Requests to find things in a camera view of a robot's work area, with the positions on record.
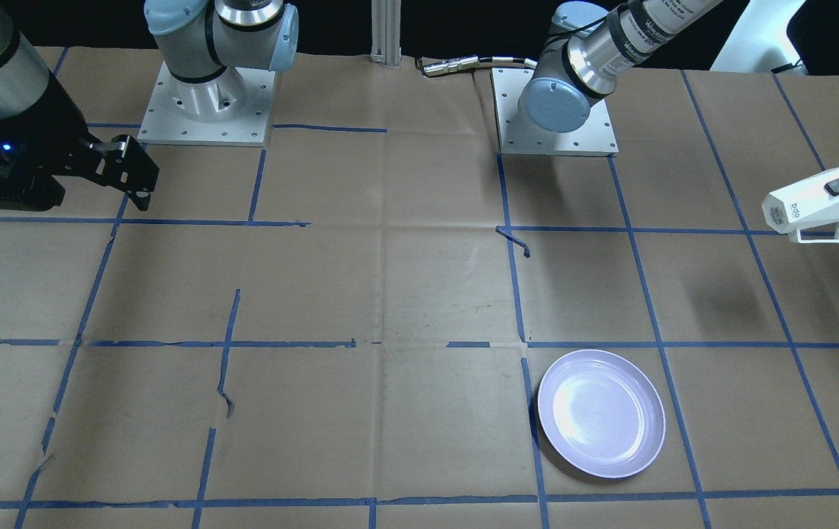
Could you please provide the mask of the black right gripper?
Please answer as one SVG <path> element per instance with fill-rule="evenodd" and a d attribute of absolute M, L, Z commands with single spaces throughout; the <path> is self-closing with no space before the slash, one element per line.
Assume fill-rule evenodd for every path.
<path fill-rule="evenodd" d="M 104 142 L 91 134 L 67 95 L 43 95 L 22 114 L 0 120 L 0 209 L 44 212 L 60 206 L 60 176 L 113 187 L 147 212 L 159 167 L 131 135 Z"/>

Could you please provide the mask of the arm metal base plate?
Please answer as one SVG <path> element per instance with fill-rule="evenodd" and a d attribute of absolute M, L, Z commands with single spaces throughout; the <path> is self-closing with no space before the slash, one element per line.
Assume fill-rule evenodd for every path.
<path fill-rule="evenodd" d="M 570 84 L 527 69 L 493 69 L 503 154 L 615 156 L 620 148 L 604 101 L 590 105 Z"/>
<path fill-rule="evenodd" d="M 137 139 L 150 145 L 264 148 L 276 80 L 275 71 L 228 68 L 211 81 L 189 84 L 162 64 Z"/>

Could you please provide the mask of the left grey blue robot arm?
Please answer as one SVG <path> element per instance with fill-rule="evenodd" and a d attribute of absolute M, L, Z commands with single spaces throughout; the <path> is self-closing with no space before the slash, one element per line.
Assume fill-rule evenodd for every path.
<path fill-rule="evenodd" d="M 638 65 L 716 1 L 627 1 L 578 26 L 564 17 L 580 2 L 561 4 L 554 31 L 518 99 L 521 112 L 548 133 L 584 127 L 595 104 L 614 93 L 619 75 Z"/>

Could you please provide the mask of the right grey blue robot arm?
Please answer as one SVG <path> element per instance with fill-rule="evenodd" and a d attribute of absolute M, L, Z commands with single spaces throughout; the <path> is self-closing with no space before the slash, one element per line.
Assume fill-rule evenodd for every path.
<path fill-rule="evenodd" d="M 56 208 L 65 197 L 60 177 L 71 176 L 146 211 L 158 183 L 140 141 L 91 133 L 30 37 L 158 49 L 174 116 L 215 123 L 248 106 L 241 69 L 292 66 L 299 24 L 287 1 L 0 1 L 0 209 Z"/>

